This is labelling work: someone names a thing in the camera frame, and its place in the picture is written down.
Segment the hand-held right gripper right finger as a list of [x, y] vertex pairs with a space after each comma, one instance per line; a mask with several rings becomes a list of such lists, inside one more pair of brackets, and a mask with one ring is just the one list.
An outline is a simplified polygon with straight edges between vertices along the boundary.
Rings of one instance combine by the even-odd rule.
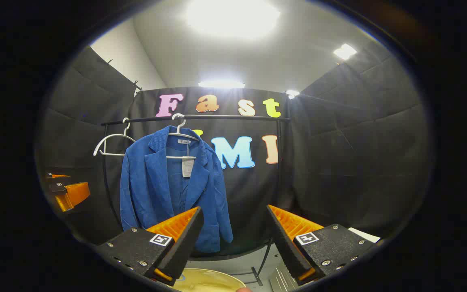
[[273, 205], [267, 205], [267, 215], [271, 237], [298, 285], [333, 277], [376, 247], [376, 240], [341, 224], [324, 227]]

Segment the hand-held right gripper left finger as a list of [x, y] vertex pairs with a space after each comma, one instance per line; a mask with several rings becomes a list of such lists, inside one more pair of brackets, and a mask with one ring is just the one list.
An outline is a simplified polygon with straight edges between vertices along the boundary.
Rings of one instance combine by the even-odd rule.
[[148, 229], [130, 228], [96, 246], [108, 263], [139, 277], [174, 286], [183, 273], [204, 225], [201, 207]]

